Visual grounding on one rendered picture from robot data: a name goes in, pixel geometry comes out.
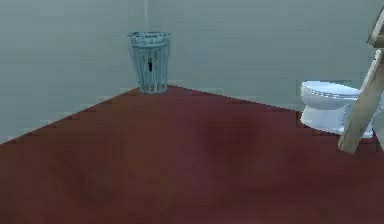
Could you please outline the white toilet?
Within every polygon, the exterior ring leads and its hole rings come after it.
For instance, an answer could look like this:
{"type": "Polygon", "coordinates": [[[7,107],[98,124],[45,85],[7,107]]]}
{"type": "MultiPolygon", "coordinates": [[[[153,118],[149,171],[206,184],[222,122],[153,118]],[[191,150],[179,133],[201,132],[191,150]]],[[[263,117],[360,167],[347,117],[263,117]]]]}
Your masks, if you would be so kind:
{"type": "Polygon", "coordinates": [[[305,108],[300,121],[310,128],[342,135],[360,90],[327,81],[304,81],[301,98],[305,108]]]}

